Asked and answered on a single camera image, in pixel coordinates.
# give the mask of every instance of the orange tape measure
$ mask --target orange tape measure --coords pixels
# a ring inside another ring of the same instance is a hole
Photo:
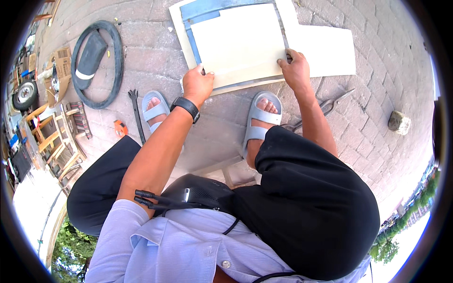
[[[125,124],[123,124],[123,122],[121,122],[120,120],[115,120],[113,121],[113,123],[115,124],[115,133],[117,136],[122,138],[127,135],[127,127]]]

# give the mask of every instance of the scissors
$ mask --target scissors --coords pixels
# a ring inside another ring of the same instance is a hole
[[[340,96],[339,98],[337,99],[328,99],[326,101],[323,101],[319,107],[321,108],[321,110],[323,110],[323,108],[325,108],[326,106],[328,105],[332,105],[332,107],[327,110],[326,112],[323,111],[324,113],[324,117],[327,117],[329,116],[335,109],[336,107],[338,106],[338,104],[340,104],[340,102],[342,100],[344,100],[345,98],[347,98],[348,96],[351,95],[351,93],[353,93],[356,89],[353,88],[351,89],[350,91],[347,91],[345,94],[343,94],[342,96]],[[299,129],[300,127],[302,127],[302,121],[299,121],[298,123],[294,124],[294,125],[290,125],[290,124],[283,124],[283,125],[280,125],[282,126],[283,128],[287,129],[287,130],[290,130],[291,132],[295,132],[297,129]]]

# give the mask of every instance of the hand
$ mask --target hand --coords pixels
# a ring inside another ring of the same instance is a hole
[[[203,75],[203,65],[199,64],[188,70],[183,77],[184,98],[189,99],[200,110],[204,101],[211,95],[214,84],[214,73]]]
[[[303,99],[309,93],[312,93],[310,85],[310,66],[305,56],[290,48],[286,49],[288,54],[288,63],[284,59],[278,59],[277,63],[282,68],[283,77],[286,83],[291,87],[297,99]]]

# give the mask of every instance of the black wristwatch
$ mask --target black wristwatch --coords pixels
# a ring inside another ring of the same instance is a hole
[[[185,110],[187,110],[187,112],[190,113],[190,115],[192,115],[193,124],[195,124],[200,118],[200,111],[198,111],[198,108],[189,99],[186,99],[182,96],[176,98],[170,107],[170,111],[173,111],[176,106],[184,108]]]

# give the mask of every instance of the rubber tire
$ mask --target rubber tire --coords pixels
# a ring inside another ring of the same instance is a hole
[[[20,103],[17,98],[17,96],[19,95],[19,91],[17,91],[15,94],[13,94],[13,106],[15,109],[17,109],[19,111],[26,111],[28,108],[30,108],[30,106],[33,104],[33,102],[38,98],[38,86],[36,85],[36,82],[31,79],[27,79],[27,80],[24,80],[23,82],[21,82],[18,89],[20,90],[21,86],[26,82],[31,82],[33,84],[34,91],[33,91],[33,94],[31,95],[31,97],[24,103]]]
[[[116,98],[118,95],[118,92],[120,90],[121,86],[121,80],[123,78],[123,67],[124,67],[124,62],[123,62],[123,45],[121,43],[121,37],[116,29],[116,27],[107,21],[101,20],[92,23],[89,25],[80,35],[79,39],[76,42],[76,46],[74,47],[74,51],[72,53],[71,57],[71,76],[75,77],[76,75],[76,69],[77,69],[77,56],[79,53],[80,46],[82,45],[83,40],[85,37],[87,37],[90,32],[92,32],[95,29],[105,29],[109,35],[113,39],[113,46],[114,46],[114,53],[115,53],[115,80],[113,81],[113,87],[112,90],[109,94],[109,96],[102,102],[94,102],[87,98],[83,91],[79,89],[75,84],[74,80],[72,80],[72,84],[74,85],[74,88],[76,89],[76,93],[79,96],[80,100],[85,104],[86,106],[92,108],[92,109],[104,109],[107,106],[109,106]]]

